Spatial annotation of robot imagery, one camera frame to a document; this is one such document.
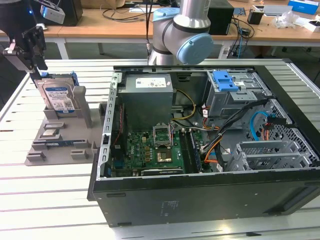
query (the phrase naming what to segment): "chip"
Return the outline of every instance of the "chip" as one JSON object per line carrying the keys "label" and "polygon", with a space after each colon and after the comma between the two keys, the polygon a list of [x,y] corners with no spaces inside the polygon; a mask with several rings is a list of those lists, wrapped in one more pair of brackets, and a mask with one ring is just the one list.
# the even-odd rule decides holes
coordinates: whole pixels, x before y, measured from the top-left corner
{"label": "chip", "polygon": [[157,149],[156,150],[156,161],[158,163],[171,163],[172,154],[170,149]]}

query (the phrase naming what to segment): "white box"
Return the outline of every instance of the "white box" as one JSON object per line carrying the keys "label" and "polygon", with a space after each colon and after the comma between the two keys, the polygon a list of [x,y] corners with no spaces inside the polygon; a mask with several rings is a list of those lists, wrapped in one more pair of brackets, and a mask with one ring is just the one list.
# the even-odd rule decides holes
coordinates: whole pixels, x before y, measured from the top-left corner
{"label": "white box", "polygon": [[314,33],[320,32],[320,21],[309,21],[304,27]]}

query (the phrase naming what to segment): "aluminum workbench surface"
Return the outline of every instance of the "aluminum workbench surface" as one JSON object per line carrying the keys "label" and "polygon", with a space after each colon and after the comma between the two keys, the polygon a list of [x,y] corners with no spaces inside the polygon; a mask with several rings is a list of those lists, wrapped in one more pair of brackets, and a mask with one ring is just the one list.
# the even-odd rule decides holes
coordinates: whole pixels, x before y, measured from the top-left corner
{"label": "aluminum workbench surface", "polygon": [[[113,66],[146,64],[145,60],[125,59],[46,62],[51,73],[77,73],[80,85],[87,89],[90,108],[97,108],[100,102],[108,100]],[[266,66],[320,128],[319,90],[292,63],[281,59],[227,59],[206,60],[202,64]],[[45,116],[44,107],[39,91],[26,75],[0,112],[1,240],[320,238],[320,197],[288,216],[109,228],[98,204],[87,201],[91,164],[24,165]]]}

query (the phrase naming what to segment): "wooden desk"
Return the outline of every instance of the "wooden desk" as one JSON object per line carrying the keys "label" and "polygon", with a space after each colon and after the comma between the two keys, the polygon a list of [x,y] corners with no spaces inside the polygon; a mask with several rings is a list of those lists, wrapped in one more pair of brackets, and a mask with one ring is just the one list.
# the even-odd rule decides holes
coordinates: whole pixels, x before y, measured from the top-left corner
{"label": "wooden desk", "polygon": [[[244,8],[245,10],[249,10],[252,5],[260,5],[259,2],[254,2],[249,0],[248,3],[238,2],[238,1],[229,1],[232,6],[235,8]],[[265,5],[288,5],[288,0],[266,0],[264,2]],[[304,14],[300,12],[294,12],[300,17],[307,19],[314,19],[314,15]],[[238,19],[247,22],[249,11],[246,12],[246,16],[236,16]],[[277,29],[272,25],[273,17],[263,16],[259,25],[252,25],[255,34],[250,41],[282,41],[282,42],[306,42],[306,43],[319,43],[320,42],[320,33],[319,32],[311,32],[308,29],[300,26],[296,26],[296,28],[279,28]],[[244,23],[240,23],[240,25],[244,28],[250,28],[246,26]],[[229,30],[230,35],[237,34],[236,26],[232,25]]]}
{"label": "wooden desk", "polygon": [[[266,5],[287,5],[289,0],[265,0]],[[259,5],[259,2],[249,0],[249,2],[229,1],[235,8],[245,8],[249,10],[252,5]],[[240,20],[247,21],[247,16],[238,16]],[[114,18],[126,18],[139,13],[116,13]],[[304,18],[314,19],[315,16],[295,12]],[[293,28],[277,29],[271,21],[273,17],[263,16],[260,25],[252,25],[255,35],[250,39],[248,45],[256,46],[284,46],[284,47],[320,47],[320,33],[296,26]],[[49,26],[44,32],[45,40],[58,45],[62,59],[69,59],[66,43],[97,43],[100,53],[103,53],[102,43],[145,43],[146,42],[146,22],[123,23],[106,19],[99,9],[83,9],[83,16],[77,26]],[[149,37],[153,37],[153,24],[150,23]],[[237,29],[232,24],[228,35],[212,36],[216,45],[222,45],[219,58],[226,58],[226,53],[237,39]],[[8,39],[3,32],[0,32],[0,41],[6,42]]]}
{"label": "wooden desk", "polygon": [[[48,26],[48,30],[44,31],[44,36],[46,38],[57,38],[61,28],[62,26]],[[0,38],[1,37],[7,37],[7,35],[0,30]]]}

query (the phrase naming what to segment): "plastic bag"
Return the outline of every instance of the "plastic bag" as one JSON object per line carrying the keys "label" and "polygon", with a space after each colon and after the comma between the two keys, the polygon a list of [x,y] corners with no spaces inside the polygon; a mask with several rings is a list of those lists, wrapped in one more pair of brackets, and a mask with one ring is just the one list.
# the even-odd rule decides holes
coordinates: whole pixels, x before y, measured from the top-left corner
{"label": "plastic bag", "polygon": [[272,23],[277,29],[281,28],[295,28],[294,22],[299,18],[298,15],[292,11],[283,13],[281,16],[276,16]]}

